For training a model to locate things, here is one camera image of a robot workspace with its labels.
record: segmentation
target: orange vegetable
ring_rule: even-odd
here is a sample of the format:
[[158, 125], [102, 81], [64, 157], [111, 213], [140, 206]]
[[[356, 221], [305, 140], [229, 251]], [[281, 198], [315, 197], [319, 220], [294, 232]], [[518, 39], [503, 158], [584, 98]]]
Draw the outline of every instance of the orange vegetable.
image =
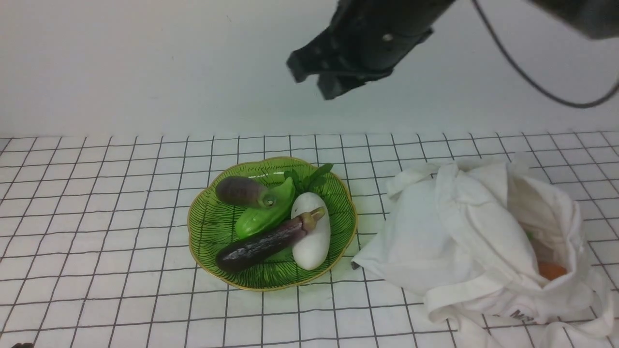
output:
[[550, 281], [554, 281], [568, 273], [565, 267], [551, 262], [538, 261], [537, 267], [540, 270], [540, 275]]

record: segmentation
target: white egg-shaped vegetable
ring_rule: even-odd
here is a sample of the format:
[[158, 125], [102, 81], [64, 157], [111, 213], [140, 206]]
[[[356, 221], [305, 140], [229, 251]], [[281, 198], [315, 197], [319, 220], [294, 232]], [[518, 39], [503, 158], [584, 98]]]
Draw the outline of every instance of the white egg-shaped vegetable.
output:
[[[320, 207], [324, 207], [325, 210], [327, 208], [320, 196], [311, 192], [303, 193], [292, 204], [290, 217], [295, 218], [301, 213], [311, 212]], [[327, 258], [330, 242], [331, 223], [329, 212], [326, 211], [322, 219], [316, 223], [316, 228], [292, 247], [292, 256], [299, 267], [311, 271]]]

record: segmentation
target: plastic food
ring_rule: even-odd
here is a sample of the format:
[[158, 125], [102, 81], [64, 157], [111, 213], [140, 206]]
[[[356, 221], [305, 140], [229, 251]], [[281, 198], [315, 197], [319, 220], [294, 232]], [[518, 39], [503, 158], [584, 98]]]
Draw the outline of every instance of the plastic food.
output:
[[325, 213], [325, 208], [320, 207], [287, 220], [273, 230], [237, 240], [219, 251], [215, 262], [225, 272], [244, 271], [307, 236]]
[[539, 268], [540, 275], [550, 281], [554, 281], [568, 273], [568, 270], [563, 266], [551, 262], [538, 261], [537, 267]]
[[244, 176], [223, 179], [217, 184], [215, 195], [220, 201], [233, 206], [268, 209], [276, 203], [275, 196], [266, 186]]
[[331, 241], [331, 225], [329, 212], [324, 201], [315, 193], [303, 193], [292, 205], [290, 217], [296, 217], [304, 212], [324, 207], [324, 216], [316, 224], [312, 233], [301, 239], [292, 248], [292, 255], [299, 267], [311, 271], [320, 266], [327, 258], [329, 242]]
[[291, 178], [270, 189], [277, 198], [277, 204], [270, 209], [249, 208], [239, 216], [235, 224], [239, 238], [247, 238], [259, 232], [267, 231], [290, 216], [290, 209], [295, 199], [295, 185]]

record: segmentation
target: leaf-patterned plate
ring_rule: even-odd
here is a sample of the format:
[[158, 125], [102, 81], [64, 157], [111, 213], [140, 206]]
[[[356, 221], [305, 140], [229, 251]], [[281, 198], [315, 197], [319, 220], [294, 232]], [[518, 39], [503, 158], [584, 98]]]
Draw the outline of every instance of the leaf-patterned plate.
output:
[[284, 182], [284, 172], [294, 170], [304, 179], [316, 170], [311, 164], [292, 157], [276, 157], [261, 162], [235, 165], [221, 173], [196, 197], [189, 208], [189, 250], [198, 265], [215, 277], [237, 288], [255, 291], [279, 290], [309, 282], [330, 270], [342, 258], [357, 231], [357, 213], [346, 185], [333, 173], [325, 175], [326, 183], [314, 188], [327, 205], [331, 221], [331, 245], [327, 259], [320, 267], [306, 271], [297, 266], [292, 253], [271, 258], [238, 273], [219, 269], [215, 256], [226, 245], [238, 239], [234, 224], [245, 210], [217, 199], [215, 187], [227, 176], [254, 178], [271, 187]]

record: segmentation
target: white tile surface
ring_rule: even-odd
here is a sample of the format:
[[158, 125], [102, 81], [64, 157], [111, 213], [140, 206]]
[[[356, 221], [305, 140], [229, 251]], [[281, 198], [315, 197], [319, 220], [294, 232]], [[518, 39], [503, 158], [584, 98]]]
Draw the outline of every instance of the white tile surface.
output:
[[[188, 206], [237, 160], [292, 153], [333, 162], [334, 173], [351, 179], [360, 214], [360, 234], [346, 252], [353, 256], [382, 229], [383, 210], [391, 210], [386, 183], [401, 168], [522, 154], [538, 167], [534, 175], [579, 200], [582, 230], [597, 255], [590, 262], [605, 264], [617, 284], [617, 134], [436, 133], [421, 143], [416, 134], [12, 139], [0, 155], [0, 348], [33, 341], [39, 328], [42, 348], [69, 347], [74, 334], [72, 347], [93, 348], [110, 341], [115, 348], [452, 347], [447, 322], [429, 322], [422, 298], [352, 270], [350, 257], [316, 284], [228, 291], [196, 269], [187, 251]], [[487, 320], [491, 327], [505, 323]], [[534, 339], [540, 328], [528, 327]], [[505, 347], [530, 346], [523, 327], [491, 331]], [[570, 338], [576, 348], [592, 347]]]

